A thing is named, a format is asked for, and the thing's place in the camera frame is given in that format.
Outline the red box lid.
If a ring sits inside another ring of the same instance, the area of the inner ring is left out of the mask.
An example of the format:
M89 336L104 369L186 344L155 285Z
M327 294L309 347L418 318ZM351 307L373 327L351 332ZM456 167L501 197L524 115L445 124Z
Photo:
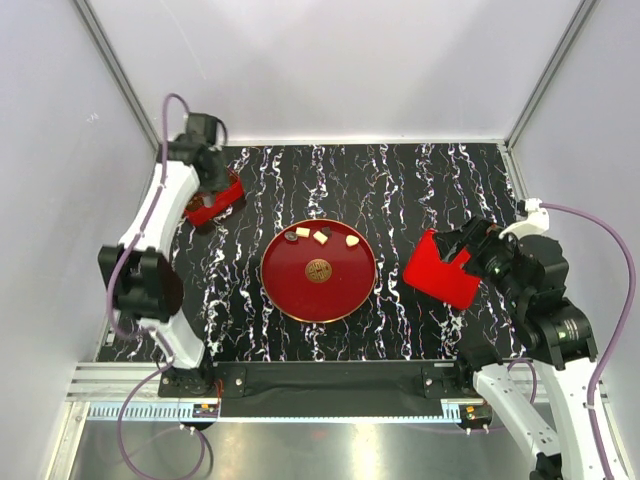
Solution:
M471 259L466 249L445 262L436 242L437 231L427 230L412 253L403 272L409 286L455 309L468 309L476 296L480 279L468 274L464 266Z

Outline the white heart chocolate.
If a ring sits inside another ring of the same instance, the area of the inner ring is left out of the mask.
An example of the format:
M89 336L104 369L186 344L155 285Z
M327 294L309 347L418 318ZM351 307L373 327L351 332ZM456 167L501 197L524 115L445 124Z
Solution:
M354 247L359 243L359 238L354 235L347 235L345 243L348 247Z

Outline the white rectangular chocolate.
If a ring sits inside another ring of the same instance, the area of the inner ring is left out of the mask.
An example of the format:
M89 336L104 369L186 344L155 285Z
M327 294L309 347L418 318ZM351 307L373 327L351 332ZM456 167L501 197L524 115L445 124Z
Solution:
M307 238L310 234L310 230L308 228L298 227L296 229L296 235L299 237Z
M321 231L316 231L313 235L313 238L321 245L324 245L328 240L328 237Z

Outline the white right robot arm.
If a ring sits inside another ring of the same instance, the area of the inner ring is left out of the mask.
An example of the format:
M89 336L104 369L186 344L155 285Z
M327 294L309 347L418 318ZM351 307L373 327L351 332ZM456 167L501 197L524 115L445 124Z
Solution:
M474 217L449 232L426 233L435 271L430 296L446 303L456 291L473 297L480 282L503 296L518 340L544 384L555 424L516 393L508 369L491 353L475 351L454 371L466 396L480 395L494 409L530 463L532 479L607 479L606 446L591 431L602 405L589 386L597 362L586 315L565 295L569 264L549 237L540 208L507 227Z

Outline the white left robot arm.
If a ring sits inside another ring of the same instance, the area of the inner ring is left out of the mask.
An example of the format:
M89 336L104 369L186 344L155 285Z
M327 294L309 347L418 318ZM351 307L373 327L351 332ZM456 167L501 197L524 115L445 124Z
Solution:
M189 113L184 132L162 142L151 185L132 224L116 245L104 245L98 254L106 314L116 335L123 340L149 335L167 363L183 370L181 384L196 396L214 388L216 372L202 363L204 344L183 312L183 282L170 253L194 195L230 186L226 141L218 139L226 133L219 118Z

